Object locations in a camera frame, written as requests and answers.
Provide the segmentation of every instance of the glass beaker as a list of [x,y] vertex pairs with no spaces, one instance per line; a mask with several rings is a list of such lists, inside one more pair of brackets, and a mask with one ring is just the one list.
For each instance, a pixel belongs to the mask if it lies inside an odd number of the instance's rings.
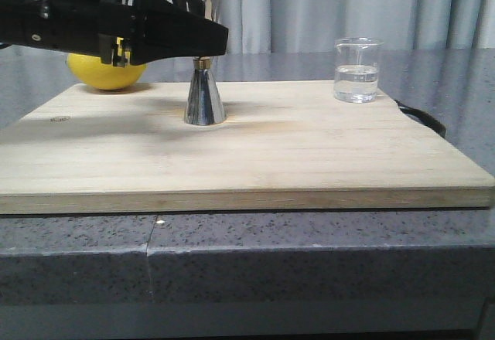
[[354,37],[335,41],[337,51],[333,95],[349,103],[373,101],[378,89],[378,59],[383,41]]

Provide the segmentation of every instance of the water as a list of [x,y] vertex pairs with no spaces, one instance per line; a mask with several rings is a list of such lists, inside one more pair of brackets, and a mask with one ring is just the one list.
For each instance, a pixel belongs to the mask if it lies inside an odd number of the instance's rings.
[[377,96],[378,68],[375,66],[338,66],[335,70],[334,95],[350,103],[371,102]]

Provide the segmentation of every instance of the metal jigger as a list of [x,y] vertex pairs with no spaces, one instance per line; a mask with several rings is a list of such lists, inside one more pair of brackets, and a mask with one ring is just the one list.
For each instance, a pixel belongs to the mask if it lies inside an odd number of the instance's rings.
[[[172,0],[182,10],[217,22],[222,0]],[[218,94],[217,84],[210,70],[212,59],[198,56],[194,60],[194,74],[189,88],[184,121],[187,124],[207,126],[225,121],[225,110]]]

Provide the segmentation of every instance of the white curtain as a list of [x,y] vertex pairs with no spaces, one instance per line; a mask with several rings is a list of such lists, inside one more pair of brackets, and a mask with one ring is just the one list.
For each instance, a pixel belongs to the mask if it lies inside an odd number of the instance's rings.
[[386,49],[495,47],[495,0],[224,0],[229,53],[320,52],[342,36]]

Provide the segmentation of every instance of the black robotic arm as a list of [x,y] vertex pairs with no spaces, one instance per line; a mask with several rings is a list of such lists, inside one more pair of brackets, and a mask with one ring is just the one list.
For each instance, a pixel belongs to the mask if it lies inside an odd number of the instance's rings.
[[222,55],[227,38],[227,28],[166,0],[0,0],[0,49],[54,49],[124,66]]

